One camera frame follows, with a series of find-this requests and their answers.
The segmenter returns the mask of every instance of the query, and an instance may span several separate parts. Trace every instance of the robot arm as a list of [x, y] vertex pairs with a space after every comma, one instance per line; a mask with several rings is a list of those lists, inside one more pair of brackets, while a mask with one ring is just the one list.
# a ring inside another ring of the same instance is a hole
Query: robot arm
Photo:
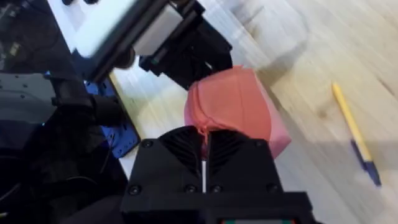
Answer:
[[232, 47], [202, 18], [204, 11], [196, 0], [102, 0], [76, 35], [76, 70], [84, 80], [100, 82], [138, 55], [144, 70], [188, 89], [232, 67]]

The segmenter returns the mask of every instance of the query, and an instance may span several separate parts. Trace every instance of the blue mounting plate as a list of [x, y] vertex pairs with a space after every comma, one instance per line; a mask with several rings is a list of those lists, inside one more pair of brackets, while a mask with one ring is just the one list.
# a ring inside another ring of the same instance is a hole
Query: blue mounting plate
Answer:
[[[105, 81], [96, 83], [85, 83], [88, 93], [101, 96], [117, 96], [115, 94], [113, 85], [107, 78]], [[110, 148], [112, 149], [113, 156], [117, 159], [122, 158], [129, 153], [134, 147], [136, 147], [141, 139], [130, 120], [127, 113], [124, 113], [126, 119], [116, 127], [105, 127], [101, 126], [104, 135]]]

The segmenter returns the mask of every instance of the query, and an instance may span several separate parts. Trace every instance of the white component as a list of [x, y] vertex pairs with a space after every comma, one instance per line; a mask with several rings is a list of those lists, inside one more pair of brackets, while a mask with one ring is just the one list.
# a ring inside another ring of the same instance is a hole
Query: white component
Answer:
[[152, 55], [181, 23], [182, 16], [167, 5], [134, 44], [136, 55]]
[[75, 36], [76, 49], [82, 57], [92, 57], [104, 44], [136, 0], [100, 0]]

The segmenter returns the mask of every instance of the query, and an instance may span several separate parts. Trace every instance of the black cable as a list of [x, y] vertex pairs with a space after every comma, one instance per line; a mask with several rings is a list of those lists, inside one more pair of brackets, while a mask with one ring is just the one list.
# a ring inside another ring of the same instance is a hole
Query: black cable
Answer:
[[111, 155], [111, 151], [113, 150], [114, 136], [115, 136], [115, 134], [113, 134], [113, 136], [112, 136], [111, 143], [109, 144], [110, 146], [109, 146], [108, 153], [107, 153], [107, 155], [106, 155], [106, 157], [105, 157], [104, 164], [102, 165], [101, 169], [99, 170], [99, 174], [102, 174], [102, 173], [104, 172], [105, 167], [106, 167], [106, 165], [107, 165], [107, 163], [108, 163], [109, 157], [110, 157], [110, 155]]
[[0, 197], [0, 203], [4, 199], [8, 198], [8, 196], [10, 196], [12, 193], [14, 193], [17, 189], [19, 189], [20, 186], [21, 186], [21, 183], [18, 183], [15, 186], [13, 186], [9, 191], [7, 191], [4, 195], [2, 195]]

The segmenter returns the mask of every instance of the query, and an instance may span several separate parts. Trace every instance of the light wood surface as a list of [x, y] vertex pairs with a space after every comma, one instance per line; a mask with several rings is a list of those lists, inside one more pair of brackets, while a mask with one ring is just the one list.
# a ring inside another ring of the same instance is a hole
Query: light wood surface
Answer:
[[[68, 15], [59, 16], [65, 9], [57, 1], [49, 3], [62, 24]], [[81, 2], [73, 11], [84, 19], [91, 9]], [[398, 223], [398, 1], [200, 2], [233, 45], [234, 64], [257, 71], [293, 138], [275, 161], [285, 190], [307, 191], [325, 223]], [[60, 25], [66, 39], [78, 22]], [[167, 77], [135, 65], [115, 70], [111, 79], [142, 138], [183, 125], [187, 93]], [[341, 85], [367, 141], [380, 189], [350, 146], [332, 81]], [[135, 154], [121, 159], [126, 175]]]

